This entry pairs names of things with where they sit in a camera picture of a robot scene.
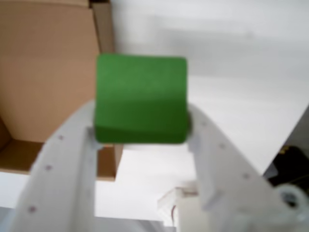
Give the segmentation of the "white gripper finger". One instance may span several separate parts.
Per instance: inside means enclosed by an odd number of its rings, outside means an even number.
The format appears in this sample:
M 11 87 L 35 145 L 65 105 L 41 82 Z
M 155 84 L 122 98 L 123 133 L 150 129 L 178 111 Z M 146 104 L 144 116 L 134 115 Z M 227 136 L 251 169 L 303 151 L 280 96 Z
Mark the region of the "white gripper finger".
M 97 177 L 94 101 L 45 142 L 14 213 L 16 232 L 92 232 Z
M 213 232 L 307 230 L 303 190 L 290 184 L 271 186 L 205 113 L 189 105 L 188 114 L 188 148 L 201 207 Z

